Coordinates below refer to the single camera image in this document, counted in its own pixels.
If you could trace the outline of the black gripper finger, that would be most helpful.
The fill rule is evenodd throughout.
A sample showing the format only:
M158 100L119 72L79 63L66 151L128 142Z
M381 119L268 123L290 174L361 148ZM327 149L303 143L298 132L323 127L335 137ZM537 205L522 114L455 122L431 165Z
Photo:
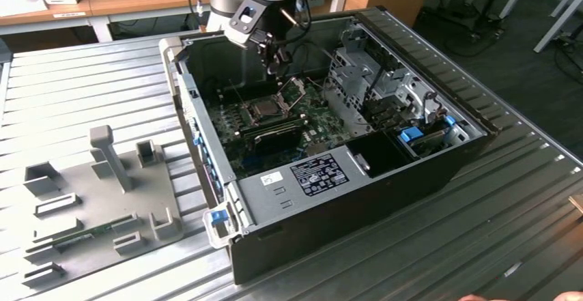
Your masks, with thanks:
M275 75L279 67L278 46L272 34L264 31L258 32L258 54L267 74Z
M291 53L286 49L287 43L283 41L275 42L275 63L279 66L287 66L292 62Z

